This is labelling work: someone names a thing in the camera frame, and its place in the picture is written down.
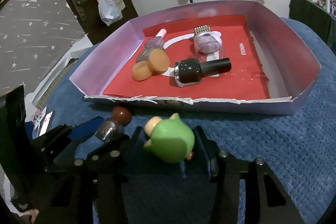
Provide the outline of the person left hand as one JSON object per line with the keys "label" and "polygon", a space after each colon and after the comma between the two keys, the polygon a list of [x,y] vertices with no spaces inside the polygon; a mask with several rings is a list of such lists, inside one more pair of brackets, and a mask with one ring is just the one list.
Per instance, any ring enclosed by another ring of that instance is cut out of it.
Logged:
{"label": "person left hand", "polygon": [[26,211],[25,214],[29,217],[29,223],[33,224],[35,220],[37,219],[39,211],[38,209],[33,209],[33,210]]}

